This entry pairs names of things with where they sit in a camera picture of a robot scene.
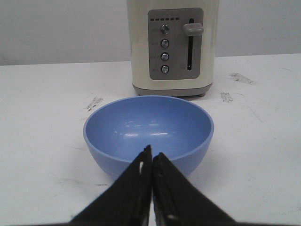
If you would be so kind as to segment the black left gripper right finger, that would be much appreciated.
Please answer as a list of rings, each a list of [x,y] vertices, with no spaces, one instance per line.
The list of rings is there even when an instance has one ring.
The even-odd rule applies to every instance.
[[[152,190],[158,226],[234,226],[237,222],[196,189],[163,154],[152,163]]]

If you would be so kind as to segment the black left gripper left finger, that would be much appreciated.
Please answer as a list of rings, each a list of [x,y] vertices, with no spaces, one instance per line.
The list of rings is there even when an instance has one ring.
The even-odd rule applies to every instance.
[[[71,221],[72,226],[147,226],[152,155],[148,145],[118,179]]]

